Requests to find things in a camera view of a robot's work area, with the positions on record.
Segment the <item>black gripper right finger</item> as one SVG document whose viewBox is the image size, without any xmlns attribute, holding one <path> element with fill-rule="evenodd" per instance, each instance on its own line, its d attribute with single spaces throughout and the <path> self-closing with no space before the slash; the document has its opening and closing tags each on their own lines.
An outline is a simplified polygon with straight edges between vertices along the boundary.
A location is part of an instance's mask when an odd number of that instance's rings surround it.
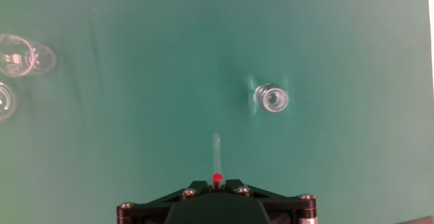
<svg viewBox="0 0 434 224">
<path fill-rule="evenodd" d="M 220 190 L 258 200 L 267 214 L 286 212 L 290 223 L 318 224 L 316 197 L 310 193 L 287 197 L 247 185 L 239 179 L 220 180 Z"/>
</svg>

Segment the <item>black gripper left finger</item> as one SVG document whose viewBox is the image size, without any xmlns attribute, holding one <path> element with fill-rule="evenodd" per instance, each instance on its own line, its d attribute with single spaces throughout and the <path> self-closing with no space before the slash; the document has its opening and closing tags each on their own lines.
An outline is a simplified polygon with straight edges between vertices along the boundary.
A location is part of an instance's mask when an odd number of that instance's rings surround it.
<svg viewBox="0 0 434 224">
<path fill-rule="evenodd" d="M 166 217 L 174 204 L 213 191 L 213 181 L 211 183 L 193 181 L 187 188 L 180 189 L 146 204 L 123 202 L 117 206 L 117 224 L 141 223 L 151 217 Z"/>
</svg>

